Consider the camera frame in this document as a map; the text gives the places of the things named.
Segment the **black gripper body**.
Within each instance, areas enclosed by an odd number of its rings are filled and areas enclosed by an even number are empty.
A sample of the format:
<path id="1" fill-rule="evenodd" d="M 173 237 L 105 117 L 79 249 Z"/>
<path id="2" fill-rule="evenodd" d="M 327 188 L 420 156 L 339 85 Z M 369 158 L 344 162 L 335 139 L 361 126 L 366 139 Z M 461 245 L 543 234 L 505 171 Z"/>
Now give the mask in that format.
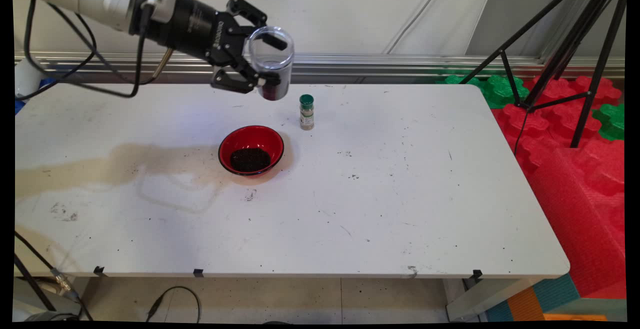
<path id="1" fill-rule="evenodd" d="M 217 67 L 249 65 L 243 56 L 247 37 L 230 35 L 227 28 L 233 17 L 225 11 L 199 0 L 176 0 L 173 15 L 166 23 L 149 19 L 142 23 L 143 0 L 134 0 L 131 34 L 145 37 L 156 44 L 205 60 Z"/>

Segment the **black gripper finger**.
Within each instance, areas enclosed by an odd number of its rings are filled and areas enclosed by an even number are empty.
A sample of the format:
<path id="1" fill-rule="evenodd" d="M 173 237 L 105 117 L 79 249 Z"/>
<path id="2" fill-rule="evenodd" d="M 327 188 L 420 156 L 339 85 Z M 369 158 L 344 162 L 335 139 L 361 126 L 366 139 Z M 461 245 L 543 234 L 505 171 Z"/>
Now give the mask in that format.
<path id="1" fill-rule="evenodd" d="M 231 15 L 231 24 L 227 27 L 227 33 L 231 36 L 248 38 L 253 36 L 253 33 L 259 29 L 267 28 L 267 15 L 246 0 L 229 0 L 227 2 L 227 12 Z M 252 25 L 238 25 L 234 19 L 237 16 L 248 20 Z M 257 33 L 254 37 L 263 40 L 265 44 L 279 51 L 284 51 L 288 48 L 288 43 L 285 40 L 278 38 L 275 33 L 270 33 L 268 29 L 265 32 Z"/>
<path id="2" fill-rule="evenodd" d="M 217 69 L 210 81 L 210 85 L 218 90 L 249 94 L 254 89 L 265 85 L 279 85 L 281 76 L 270 71 L 256 71 L 251 65 L 236 65 L 232 67 L 242 79 L 235 79 L 224 68 Z"/>

